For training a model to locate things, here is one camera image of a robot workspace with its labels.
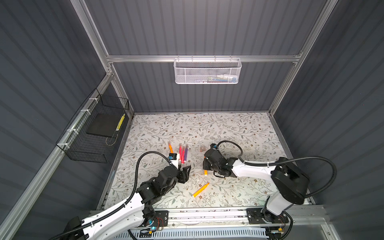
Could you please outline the purple highlighter pen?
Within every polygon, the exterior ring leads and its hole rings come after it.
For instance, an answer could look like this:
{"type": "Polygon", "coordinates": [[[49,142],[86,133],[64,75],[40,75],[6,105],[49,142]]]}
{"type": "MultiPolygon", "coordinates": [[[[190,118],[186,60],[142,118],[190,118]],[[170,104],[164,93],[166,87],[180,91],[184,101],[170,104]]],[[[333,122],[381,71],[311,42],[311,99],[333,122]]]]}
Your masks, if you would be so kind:
{"type": "Polygon", "coordinates": [[[185,150],[184,150],[184,163],[187,162],[188,158],[188,145],[185,145],[185,150]]]}

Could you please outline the yellow highlighter pen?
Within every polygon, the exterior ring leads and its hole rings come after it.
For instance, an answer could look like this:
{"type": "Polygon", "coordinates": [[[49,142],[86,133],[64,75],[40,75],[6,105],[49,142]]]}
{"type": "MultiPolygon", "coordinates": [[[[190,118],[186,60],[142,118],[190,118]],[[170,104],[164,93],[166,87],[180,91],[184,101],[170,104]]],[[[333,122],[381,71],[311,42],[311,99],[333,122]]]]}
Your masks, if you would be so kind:
{"type": "Polygon", "coordinates": [[[205,184],[204,186],[202,186],[200,189],[198,189],[194,194],[193,194],[193,197],[196,198],[199,194],[201,194],[208,186],[210,185],[210,183],[207,183],[205,184]]]}

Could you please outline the pink highlighter pen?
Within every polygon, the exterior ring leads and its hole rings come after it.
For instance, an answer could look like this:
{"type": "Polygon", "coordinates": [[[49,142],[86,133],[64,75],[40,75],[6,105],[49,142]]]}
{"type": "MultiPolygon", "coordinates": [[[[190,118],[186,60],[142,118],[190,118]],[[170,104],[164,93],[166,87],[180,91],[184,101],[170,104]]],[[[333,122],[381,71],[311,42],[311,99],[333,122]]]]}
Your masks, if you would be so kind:
{"type": "Polygon", "coordinates": [[[179,144],[179,155],[180,155],[180,158],[182,158],[182,144],[179,144]]]}

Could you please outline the red-pink highlighter pen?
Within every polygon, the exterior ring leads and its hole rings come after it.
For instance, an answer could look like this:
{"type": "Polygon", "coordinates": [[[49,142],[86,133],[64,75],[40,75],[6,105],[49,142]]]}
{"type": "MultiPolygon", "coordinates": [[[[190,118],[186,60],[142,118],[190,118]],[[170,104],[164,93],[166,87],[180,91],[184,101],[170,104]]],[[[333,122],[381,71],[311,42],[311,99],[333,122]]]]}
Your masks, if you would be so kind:
{"type": "Polygon", "coordinates": [[[185,146],[182,146],[182,152],[181,152],[181,164],[185,163],[185,146]]]}

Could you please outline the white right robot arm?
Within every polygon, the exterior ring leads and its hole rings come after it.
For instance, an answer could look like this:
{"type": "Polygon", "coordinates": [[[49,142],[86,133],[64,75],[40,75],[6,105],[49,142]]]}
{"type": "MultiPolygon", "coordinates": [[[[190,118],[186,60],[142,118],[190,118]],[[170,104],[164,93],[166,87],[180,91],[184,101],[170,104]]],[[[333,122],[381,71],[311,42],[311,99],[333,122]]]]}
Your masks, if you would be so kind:
{"type": "Polygon", "coordinates": [[[203,169],[213,171],[218,178],[254,178],[275,184],[277,191],[268,197],[262,216],[272,222],[293,205],[305,201],[310,178],[294,163],[280,157],[274,163],[247,163],[239,158],[226,159],[216,145],[205,152],[203,169]]]}

